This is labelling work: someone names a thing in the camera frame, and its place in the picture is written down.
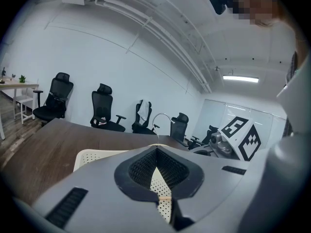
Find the white towel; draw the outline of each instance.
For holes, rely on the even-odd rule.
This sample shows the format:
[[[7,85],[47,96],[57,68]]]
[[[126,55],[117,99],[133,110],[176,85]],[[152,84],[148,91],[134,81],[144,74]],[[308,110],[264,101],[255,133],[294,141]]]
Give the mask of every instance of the white towel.
[[[140,116],[139,123],[141,125],[143,125],[144,122],[147,121],[148,113],[149,113],[149,102],[143,100],[141,102],[140,109],[138,110],[138,115]]]

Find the white table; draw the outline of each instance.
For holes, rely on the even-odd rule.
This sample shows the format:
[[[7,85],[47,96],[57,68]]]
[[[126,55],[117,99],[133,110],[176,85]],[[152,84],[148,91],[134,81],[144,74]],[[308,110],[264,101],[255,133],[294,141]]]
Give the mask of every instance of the white table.
[[[16,90],[17,89],[26,89],[26,88],[33,88],[34,90],[37,90],[38,84],[37,83],[32,83],[32,82],[25,82],[25,83],[20,83],[14,79],[10,80],[10,78],[3,78],[5,83],[0,83],[0,91],[2,90],[10,90],[14,89],[14,97],[13,97],[13,106],[15,108],[16,106]],[[36,107],[36,93],[33,94],[33,110]],[[2,140],[5,139],[3,128],[2,128],[2,122],[1,122],[1,112],[0,112],[0,134]]]

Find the wooden floor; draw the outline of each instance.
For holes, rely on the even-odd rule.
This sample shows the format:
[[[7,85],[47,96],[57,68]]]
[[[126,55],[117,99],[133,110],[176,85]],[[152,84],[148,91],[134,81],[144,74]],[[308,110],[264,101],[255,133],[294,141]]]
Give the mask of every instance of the wooden floor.
[[[31,118],[21,124],[20,115],[13,118],[13,102],[0,92],[0,111],[5,139],[0,138],[0,170],[10,158],[25,144],[26,140],[41,128],[39,119]]]

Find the desk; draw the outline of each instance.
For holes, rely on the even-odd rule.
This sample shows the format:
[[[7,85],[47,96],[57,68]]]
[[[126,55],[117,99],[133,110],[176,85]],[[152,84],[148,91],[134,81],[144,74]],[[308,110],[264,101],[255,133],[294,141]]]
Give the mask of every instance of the desk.
[[[154,143],[156,135],[107,131],[54,119],[27,140],[2,175],[18,198],[32,204],[73,172],[76,156],[82,150],[132,150]],[[187,150],[170,136],[161,135],[160,143]]]
[[[3,80],[5,81],[5,83],[0,83],[0,91],[2,91],[2,90],[14,90],[13,106],[16,105],[15,97],[16,97],[16,90],[17,89],[33,88],[36,90],[39,86],[36,83],[31,83],[31,82],[20,83],[14,79],[10,80],[9,78],[3,78]],[[35,109],[35,105],[36,105],[35,101],[36,101],[36,93],[33,94],[33,108],[32,108],[33,110]],[[3,132],[3,128],[2,128],[1,112],[0,112],[0,134],[1,134],[2,140],[4,140],[5,136],[4,136],[4,132]]]

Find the black office chair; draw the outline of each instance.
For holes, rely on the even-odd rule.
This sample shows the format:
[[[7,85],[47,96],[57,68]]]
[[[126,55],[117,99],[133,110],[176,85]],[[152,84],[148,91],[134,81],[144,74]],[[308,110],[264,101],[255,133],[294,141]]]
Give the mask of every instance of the black office chair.
[[[207,135],[206,137],[203,139],[202,142],[198,141],[198,137],[192,136],[194,139],[191,139],[191,141],[188,141],[188,149],[194,149],[200,146],[204,146],[204,145],[208,145],[209,144],[209,140],[212,136],[213,133],[216,133],[218,131],[218,128],[213,127],[213,126],[209,126],[209,130],[207,131]]]
[[[149,130],[147,128],[148,124],[149,124],[149,118],[150,118],[150,115],[152,112],[152,109],[151,109],[152,105],[150,102],[149,102],[149,111],[148,111],[147,120],[142,125],[139,123],[140,116],[138,114],[138,111],[141,107],[141,103],[142,103],[142,100],[138,104],[136,104],[136,119],[135,119],[135,122],[132,124],[133,133],[136,133],[136,134],[155,134],[153,128],[152,128],[152,130]]]
[[[172,121],[175,122],[174,124],[171,123],[171,134],[170,136],[174,138],[177,142],[179,142],[184,147],[188,147],[187,144],[184,143],[185,139],[185,132],[188,126],[189,118],[183,114],[179,113],[177,118],[173,117]]]
[[[126,119],[123,116],[118,117],[117,123],[111,122],[111,105],[112,105],[112,89],[108,85],[100,84],[97,91],[92,92],[92,102],[94,109],[94,116],[90,121],[93,128],[124,132],[125,128],[119,124],[121,119]]]
[[[34,93],[38,94],[38,108],[33,111],[37,118],[47,122],[54,118],[65,118],[66,101],[73,88],[73,83],[69,81],[69,77],[69,74],[59,72],[52,79],[49,95],[42,107],[40,107],[40,93],[43,91],[34,90]]]

